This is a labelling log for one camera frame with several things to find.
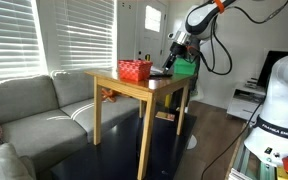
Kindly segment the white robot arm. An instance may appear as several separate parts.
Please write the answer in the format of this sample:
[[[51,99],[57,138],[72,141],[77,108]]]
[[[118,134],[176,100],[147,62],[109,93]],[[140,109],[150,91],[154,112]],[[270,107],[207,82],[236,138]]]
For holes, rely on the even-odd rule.
[[[163,71],[168,72],[176,57],[187,51],[191,37],[207,39],[211,20],[234,1],[208,0],[189,8],[173,37]],[[288,160],[288,56],[273,65],[262,110],[244,144],[262,162],[271,166],[281,166]]]

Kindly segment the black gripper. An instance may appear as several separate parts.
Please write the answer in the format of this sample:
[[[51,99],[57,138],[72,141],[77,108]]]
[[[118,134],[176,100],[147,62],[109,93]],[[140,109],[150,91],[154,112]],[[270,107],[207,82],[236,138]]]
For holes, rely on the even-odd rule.
[[[172,67],[177,58],[181,58],[189,63],[193,63],[198,60],[198,55],[190,53],[187,46],[173,42],[170,47],[170,55],[163,65],[164,74],[168,73],[169,69]]]

